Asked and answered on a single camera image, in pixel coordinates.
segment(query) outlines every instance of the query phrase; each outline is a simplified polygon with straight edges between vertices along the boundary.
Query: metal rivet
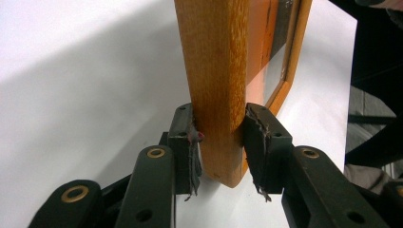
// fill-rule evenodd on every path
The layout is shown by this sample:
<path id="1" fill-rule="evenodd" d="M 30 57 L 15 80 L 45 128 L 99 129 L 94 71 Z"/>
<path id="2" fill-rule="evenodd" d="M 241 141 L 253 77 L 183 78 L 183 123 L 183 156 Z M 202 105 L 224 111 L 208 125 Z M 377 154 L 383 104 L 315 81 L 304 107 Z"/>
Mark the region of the metal rivet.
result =
<path id="1" fill-rule="evenodd" d="M 161 148 L 150 149 L 147 152 L 147 156 L 151 159 L 158 159 L 165 154 L 165 151 Z"/>
<path id="2" fill-rule="evenodd" d="M 69 194 L 72 193 L 73 191 L 80 191 L 80 194 L 78 194 L 77 196 L 70 197 Z M 77 185 L 74 187 L 70 187 L 70 188 L 68 188 L 68 190 L 66 190 L 66 192 L 63 193 L 62 201 L 67 202 L 67 203 L 72 203 L 72 202 L 81 200 L 86 196 L 86 194 L 88 194 L 88 192 L 89 192 L 89 189 L 83 185 Z"/>
<path id="3" fill-rule="evenodd" d="M 305 157 L 308 157 L 310 159 L 317 159 L 319 158 L 319 154 L 316 151 L 312 151 L 312 150 L 302 150 L 302 154 Z"/>
<path id="4" fill-rule="evenodd" d="M 397 194 L 399 194 L 400 197 L 403 197 L 403 185 L 396 186 L 396 191 L 397 191 Z"/>

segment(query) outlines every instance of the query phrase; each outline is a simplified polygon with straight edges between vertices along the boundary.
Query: clamp jaw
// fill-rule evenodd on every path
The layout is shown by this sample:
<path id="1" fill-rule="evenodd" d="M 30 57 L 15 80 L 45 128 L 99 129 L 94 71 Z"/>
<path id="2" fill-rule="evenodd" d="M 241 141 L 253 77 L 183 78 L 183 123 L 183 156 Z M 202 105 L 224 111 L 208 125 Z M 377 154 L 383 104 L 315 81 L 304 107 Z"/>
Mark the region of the clamp jaw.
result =
<path id="1" fill-rule="evenodd" d="M 266 201 L 282 194 L 290 227 L 388 227 L 325 153 L 294 147 L 266 107 L 247 104 L 245 112 L 243 142 L 254 184 Z M 142 150 L 132 175 L 103 190 L 91 180 L 62 185 L 29 227 L 175 227 L 175 196 L 197 195 L 202 174 L 203 134 L 192 113 L 191 104 L 177 108 L 169 132 Z"/>

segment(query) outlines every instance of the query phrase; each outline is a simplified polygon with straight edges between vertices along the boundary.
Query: orange wooden frame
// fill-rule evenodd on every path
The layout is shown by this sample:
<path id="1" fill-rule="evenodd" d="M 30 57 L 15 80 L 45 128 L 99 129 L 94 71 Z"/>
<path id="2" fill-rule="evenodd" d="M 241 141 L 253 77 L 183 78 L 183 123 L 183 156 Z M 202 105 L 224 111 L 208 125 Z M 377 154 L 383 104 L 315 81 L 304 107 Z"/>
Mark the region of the orange wooden frame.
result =
<path id="1" fill-rule="evenodd" d="M 284 74 L 266 104 L 274 113 L 294 80 L 311 1 L 292 5 Z M 235 187 L 247 170 L 241 123 L 253 99 L 246 86 L 269 61 L 278 0 L 175 0 L 175 6 L 196 127 L 205 135 L 203 171 Z"/>

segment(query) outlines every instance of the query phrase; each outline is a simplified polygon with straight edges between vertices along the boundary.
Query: black plastic part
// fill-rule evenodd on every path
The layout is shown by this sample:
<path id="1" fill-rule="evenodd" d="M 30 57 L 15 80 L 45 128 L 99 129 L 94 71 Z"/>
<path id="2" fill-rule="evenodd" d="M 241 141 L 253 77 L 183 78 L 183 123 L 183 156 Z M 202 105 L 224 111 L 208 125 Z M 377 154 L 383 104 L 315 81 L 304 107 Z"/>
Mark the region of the black plastic part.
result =
<path id="1" fill-rule="evenodd" d="M 176 194 L 197 195 L 202 166 L 199 160 L 199 132 L 193 125 L 192 104 L 179 106 L 168 133 L 168 146 L 174 151 Z"/>
<path id="2" fill-rule="evenodd" d="M 73 202 L 62 200 L 64 193 L 76 186 L 84 186 L 87 193 L 75 190 L 68 196 L 84 194 L 82 199 Z M 57 188 L 39 209 L 33 218 L 30 228 L 44 227 L 95 227 L 104 212 L 101 189 L 98 183 L 91 180 L 74 180 Z"/>
<path id="3" fill-rule="evenodd" d="M 168 146 L 168 132 L 164 131 L 163 134 L 161 135 L 160 142 L 158 142 L 158 145 L 166 145 Z"/>
<path id="4" fill-rule="evenodd" d="M 289 165 L 299 193 L 285 188 L 284 195 L 302 197 L 310 212 L 308 227 L 388 227 L 322 151 L 298 146 Z"/>
<path id="5" fill-rule="evenodd" d="M 172 150 L 162 145 L 142 150 L 115 227 L 175 227 L 174 183 Z"/>
<path id="6" fill-rule="evenodd" d="M 346 163 L 381 167 L 403 159 L 403 114 L 365 143 L 346 154 Z"/>
<path id="7" fill-rule="evenodd" d="M 131 175 L 128 175 L 102 190 L 105 211 L 97 228 L 113 227 L 121 211 L 125 191 L 130 182 Z"/>
<path id="8" fill-rule="evenodd" d="M 290 133 L 266 107 L 247 104 L 243 120 L 246 159 L 258 191 L 281 194 L 292 151 Z"/>
<path id="9" fill-rule="evenodd" d="M 391 227 L 403 227 L 403 182 L 388 182 L 379 197 L 379 214 Z"/>
<path id="10" fill-rule="evenodd" d="M 396 117 L 377 117 L 377 116 L 358 116 L 349 114 L 348 122 L 350 124 L 378 124 L 387 125 L 393 123 Z"/>
<path id="11" fill-rule="evenodd" d="M 355 0 L 359 6 L 369 7 L 383 3 L 385 0 Z"/>

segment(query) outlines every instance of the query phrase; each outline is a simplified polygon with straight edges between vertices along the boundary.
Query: white table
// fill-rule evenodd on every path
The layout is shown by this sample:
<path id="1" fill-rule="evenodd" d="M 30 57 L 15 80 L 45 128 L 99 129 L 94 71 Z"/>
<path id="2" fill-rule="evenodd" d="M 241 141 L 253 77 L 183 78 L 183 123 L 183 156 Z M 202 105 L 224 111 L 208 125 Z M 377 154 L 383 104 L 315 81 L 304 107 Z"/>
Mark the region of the white table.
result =
<path id="1" fill-rule="evenodd" d="M 0 9 L 0 226 L 26 227 L 51 192 L 132 172 L 190 101 L 173 1 L 5 1 Z M 294 144 L 341 168 L 355 20 L 314 0 L 297 76 L 278 114 Z M 178 227 L 287 227 L 247 173 L 201 178 L 177 199 Z"/>

